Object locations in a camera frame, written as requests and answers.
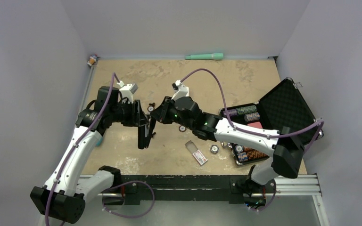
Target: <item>cable connector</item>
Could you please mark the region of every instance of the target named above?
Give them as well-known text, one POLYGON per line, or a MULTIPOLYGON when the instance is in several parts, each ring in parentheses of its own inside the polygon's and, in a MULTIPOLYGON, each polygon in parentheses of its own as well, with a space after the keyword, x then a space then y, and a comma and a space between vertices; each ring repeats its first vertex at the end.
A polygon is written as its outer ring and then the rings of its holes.
POLYGON ((120 81, 120 82, 118 82, 117 84, 120 86, 120 88, 122 88, 122 87, 124 86, 124 82, 123 82, 123 81, 120 81))

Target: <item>teal object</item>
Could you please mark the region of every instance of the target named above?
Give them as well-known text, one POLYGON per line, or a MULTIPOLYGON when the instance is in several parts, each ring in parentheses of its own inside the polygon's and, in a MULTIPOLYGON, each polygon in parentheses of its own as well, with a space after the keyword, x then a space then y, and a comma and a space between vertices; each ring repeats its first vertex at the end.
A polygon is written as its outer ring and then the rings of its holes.
POLYGON ((103 141, 103 137, 100 138, 100 140, 96 143, 96 147, 100 146, 100 144, 102 143, 103 141))
POLYGON ((211 54, 196 54, 191 56, 185 56, 186 60, 222 60, 224 59, 223 53, 211 53, 211 54))

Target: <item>white wall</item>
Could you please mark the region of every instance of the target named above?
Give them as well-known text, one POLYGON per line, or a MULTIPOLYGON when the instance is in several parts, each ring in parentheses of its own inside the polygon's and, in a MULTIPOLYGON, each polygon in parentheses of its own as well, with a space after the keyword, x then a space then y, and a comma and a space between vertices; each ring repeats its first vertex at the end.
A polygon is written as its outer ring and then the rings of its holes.
POLYGON ((331 224, 362 225, 362 0, 311 0, 278 67, 325 119, 325 137, 305 159, 331 224))
POLYGON ((309 0, 62 0, 89 53, 119 58, 277 56, 309 0))
POLYGON ((59 0, 0 0, 0 225, 36 225, 29 195, 72 135, 86 58, 59 0))

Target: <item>beige table surface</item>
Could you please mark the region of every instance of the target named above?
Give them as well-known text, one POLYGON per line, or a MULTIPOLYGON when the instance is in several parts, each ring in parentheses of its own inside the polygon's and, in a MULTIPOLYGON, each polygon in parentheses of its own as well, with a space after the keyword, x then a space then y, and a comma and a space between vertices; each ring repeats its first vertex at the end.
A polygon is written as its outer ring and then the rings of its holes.
MULTIPOLYGON (((220 80, 227 106, 252 103, 259 100, 280 82, 273 60, 100 60, 95 68, 86 103, 96 99, 98 89, 110 84, 116 72, 124 83, 137 83, 135 99, 140 99, 147 113, 149 103, 160 105, 165 96, 174 94, 171 86, 197 68, 211 70, 220 80)), ((184 85, 190 96, 205 112, 217 114, 223 108, 216 81, 207 72, 197 72, 184 85)), ((178 131, 178 124, 156 124, 154 139, 149 148, 137 148, 137 128, 123 127, 114 123, 105 133, 101 146, 96 147, 83 171, 84 175, 95 174, 103 165, 116 167, 124 175, 237 175, 247 174, 251 165, 237 166, 231 150, 223 149, 219 142, 198 139, 187 130, 178 131), (185 143, 192 140, 208 162, 200 166, 185 143), (218 154, 209 151, 211 145, 220 147, 218 154)), ((299 174, 306 174, 302 162, 299 174)))

